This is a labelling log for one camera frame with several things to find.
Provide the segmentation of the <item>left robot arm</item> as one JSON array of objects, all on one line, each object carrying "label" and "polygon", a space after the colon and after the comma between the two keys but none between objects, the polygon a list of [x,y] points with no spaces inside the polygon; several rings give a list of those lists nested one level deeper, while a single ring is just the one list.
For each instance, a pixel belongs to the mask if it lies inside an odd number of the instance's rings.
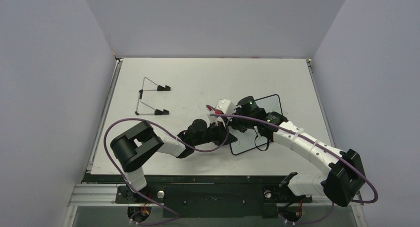
[{"label": "left robot arm", "polygon": [[216,145],[214,150],[217,150],[238,141],[224,123],[217,120],[207,124],[203,119],[196,119],[175,138],[169,134],[158,135],[154,127],[157,125],[142,120],[110,142],[110,148],[122,167],[123,179],[128,182],[128,195],[135,202],[142,202],[147,198],[143,165],[155,153],[183,159],[191,155],[199,145],[213,143]]}]

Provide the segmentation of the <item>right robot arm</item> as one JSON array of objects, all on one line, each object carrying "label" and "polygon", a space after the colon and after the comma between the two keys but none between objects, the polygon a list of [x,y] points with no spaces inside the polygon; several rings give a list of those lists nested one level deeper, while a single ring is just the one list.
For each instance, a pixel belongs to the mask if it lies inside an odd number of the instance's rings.
[{"label": "right robot arm", "polygon": [[252,96],[237,104],[219,100],[217,110],[240,132],[254,130],[259,136],[295,152],[318,168],[320,175],[293,174],[280,186],[279,194],[291,201],[297,196],[326,196],[334,204],[348,206],[365,184],[365,171],[360,155],[350,149],[343,151],[308,135],[277,111],[266,111]]}]

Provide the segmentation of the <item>black framed small whiteboard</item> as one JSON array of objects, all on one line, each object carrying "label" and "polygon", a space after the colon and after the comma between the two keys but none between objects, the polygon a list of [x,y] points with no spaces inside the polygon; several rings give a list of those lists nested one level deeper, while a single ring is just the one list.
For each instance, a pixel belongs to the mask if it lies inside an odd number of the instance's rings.
[{"label": "black framed small whiteboard", "polygon": [[[245,97],[237,103],[235,114],[279,124],[283,120],[280,96],[273,94],[257,99],[252,96]],[[247,130],[244,133],[234,130],[231,126],[229,126],[229,131],[238,138],[237,142],[229,145],[231,153],[235,156],[253,149],[264,152],[273,142],[274,128],[259,122],[253,130]]]}]

